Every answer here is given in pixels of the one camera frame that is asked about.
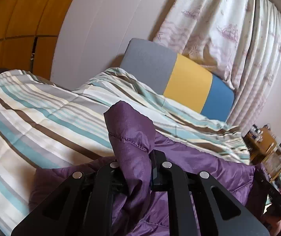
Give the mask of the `person's right hand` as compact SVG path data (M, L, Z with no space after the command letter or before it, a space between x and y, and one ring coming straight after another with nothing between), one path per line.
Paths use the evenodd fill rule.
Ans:
M276 236L281 231L281 217L273 216L268 213L264 213L262 216L262 224L266 226L271 236Z

